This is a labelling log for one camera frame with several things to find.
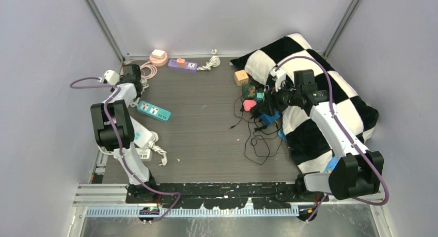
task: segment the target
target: pillow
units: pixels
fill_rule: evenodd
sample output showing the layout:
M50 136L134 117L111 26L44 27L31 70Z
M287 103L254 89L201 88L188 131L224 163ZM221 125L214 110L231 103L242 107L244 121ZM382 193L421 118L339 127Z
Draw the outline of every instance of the pillow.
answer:
M313 58L324 67L330 76L333 101L339 114L359 140L365 142L369 139L379 117L378 111L367 106L357 92L324 58L311 49L300 34L280 38L259 50L231 60L231 63L238 69L244 69L254 80L265 85L269 71L276 64L293 56ZM287 77L292 82L294 82L294 71L312 69L318 89L329 89L323 71L310 60L294 59L281 68L287 72ZM289 106L283 112L283 132L290 147L290 156L301 172L324 171L334 154L321 130L304 110L297 106Z

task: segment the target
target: small box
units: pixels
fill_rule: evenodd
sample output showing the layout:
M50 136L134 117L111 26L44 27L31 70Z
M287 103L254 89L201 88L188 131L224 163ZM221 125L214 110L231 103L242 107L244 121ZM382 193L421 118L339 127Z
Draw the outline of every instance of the small box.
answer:
M258 92L256 99L257 99L257 102L262 102L264 100L264 93Z
M256 87L253 85L243 86L242 95L245 99L253 99L256 97Z
M234 73L234 80L236 81L237 86L244 86L248 84L249 77L245 70L240 70Z
M264 125L269 126L271 123L275 122L278 118L280 118L280 114L275 109L275 115L270 116L268 114L261 114L260 119L263 121Z

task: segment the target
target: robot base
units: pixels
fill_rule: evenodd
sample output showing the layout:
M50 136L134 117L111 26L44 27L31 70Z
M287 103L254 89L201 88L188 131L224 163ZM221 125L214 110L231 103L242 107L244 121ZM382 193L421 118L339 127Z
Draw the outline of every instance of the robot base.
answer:
M152 189L157 189L157 183L151 172L149 172L149 181L145 182L145 184ZM134 203L139 200L145 203L154 202L158 197L156 193L144 188L141 184L128 184L126 185L126 190L128 191L126 194L126 203Z

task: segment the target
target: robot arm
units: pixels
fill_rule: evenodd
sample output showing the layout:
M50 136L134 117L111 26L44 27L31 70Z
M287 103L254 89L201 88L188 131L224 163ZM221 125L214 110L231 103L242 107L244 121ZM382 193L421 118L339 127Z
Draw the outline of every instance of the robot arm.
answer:
M124 76L118 82L118 89L113 91L104 102L91 106L91 118L97 144L114 154L114 158L121 163L127 173L131 185L140 185L134 175L145 183L151 177L149 169L142 163L135 149L134 128L127 109L127 105L132 100L141 96L142 87L138 84L139 82L139 67L137 65L124 66ZM107 104L108 112L121 137L122 150L104 112L104 104Z
M370 152L355 137L338 115L336 105L330 106L327 91L318 91L313 70L295 71L295 87L289 89L285 89L282 83L285 80L285 74L286 72L282 69L278 69L274 74L275 105L279 106L281 111L287 106L299 106L303 109L317 124L338 159L331 173L314 172L300 175L295 181L298 192L331 193L340 200L377 193L380 181L355 145L380 174L383 169L383 156L379 152ZM353 138L354 144L351 144L341 127Z

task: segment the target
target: gray wooden table surface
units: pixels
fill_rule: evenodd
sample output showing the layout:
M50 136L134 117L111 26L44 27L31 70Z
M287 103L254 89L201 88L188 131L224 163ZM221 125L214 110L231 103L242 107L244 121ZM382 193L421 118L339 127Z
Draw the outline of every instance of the gray wooden table surface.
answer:
M187 61L204 64L207 58L192 58ZM157 183L172 182L275 182L294 181L298 168L288 154L283 142L278 154L264 165L257 165L243 155L245 141L249 137L245 121L235 128L239 119L233 115L233 103L241 95L241 88L234 82L236 68L229 66L230 58L222 58L221 65L212 71L189 74L170 70L167 65L158 68L157 75L149 80L149 88L142 100L172 113L169 122L160 122L143 115L135 108L129 112L147 129L159 135L157 145L167 151L168 163L160 167L161 155L154 153L145 165L151 170ZM236 114L241 104L236 104ZM267 131L275 130L270 126ZM280 137L267 140L271 155L280 144ZM266 155L266 146L259 141L259 155ZM255 157L251 145L247 156ZM128 177L119 162L108 159L103 183L127 183Z

